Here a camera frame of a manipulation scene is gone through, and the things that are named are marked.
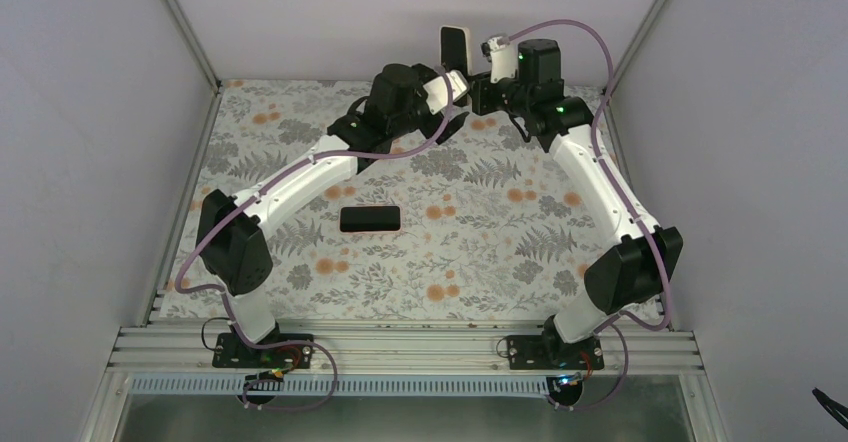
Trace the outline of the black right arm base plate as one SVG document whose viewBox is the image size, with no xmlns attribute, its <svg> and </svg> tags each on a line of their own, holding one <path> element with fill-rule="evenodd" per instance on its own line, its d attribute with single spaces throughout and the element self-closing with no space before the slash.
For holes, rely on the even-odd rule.
<svg viewBox="0 0 848 442">
<path fill-rule="evenodd" d="M 600 340 L 575 343 L 549 341 L 542 335 L 510 335 L 505 338 L 511 370 L 602 370 L 605 368 Z"/>
</svg>

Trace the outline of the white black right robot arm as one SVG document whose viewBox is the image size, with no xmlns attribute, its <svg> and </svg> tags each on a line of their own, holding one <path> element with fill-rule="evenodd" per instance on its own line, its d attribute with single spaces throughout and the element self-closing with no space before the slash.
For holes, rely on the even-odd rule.
<svg viewBox="0 0 848 442">
<path fill-rule="evenodd" d="M 540 335 L 508 340 L 514 369 L 575 369 L 598 348 L 598 327 L 664 291 L 682 236 L 642 208 L 610 163 L 586 102 L 565 95 L 556 41 L 513 43 L 499 35 L 482 43 L 481 51 L 491 69 L 472 79 L 473 112 L 503 111 L 525 141 L 538 141 L 576 185 L 609 245 L 585 272 L 583 293 L 549 317 Z"/>
</svg>

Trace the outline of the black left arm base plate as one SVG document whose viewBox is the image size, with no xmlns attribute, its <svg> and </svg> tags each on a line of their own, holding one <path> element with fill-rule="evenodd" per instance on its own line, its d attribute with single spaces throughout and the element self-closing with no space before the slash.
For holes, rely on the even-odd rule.
<svg viewBox="0 0 848 442">
<path fill-rule="evenodd" d="M 218 335 L 211 365 L 214 368 L 238 369 L 309 369 L 312 352 L 308 346 L 287 345 L 275 349 L 254 349 L 235 333 Z"/>
</svg>

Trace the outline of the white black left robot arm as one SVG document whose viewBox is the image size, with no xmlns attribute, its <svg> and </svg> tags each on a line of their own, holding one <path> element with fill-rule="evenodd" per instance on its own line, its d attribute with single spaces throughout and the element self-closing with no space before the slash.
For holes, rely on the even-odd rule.
<svg viewBox="0 0 848 442">
<path fill-rule="evenodd" d="M 202 204 L 191 260 L 201 259 L 219 281 L 239 354 L 255 367 L 278 353 L 278 324 L 261 293 L 273 261 L 268 239 L 289 217 L 331 186 L 378 160 L 392 160 L 395 140 L 413 132 L 416 155 L 449 139 L 465 117 L 456 104 L 470 89 L 459 69 L 388 64 L 368 95 L 357 99 L 304 155 L 234 195 L 209 193 Z"/>
</svg>

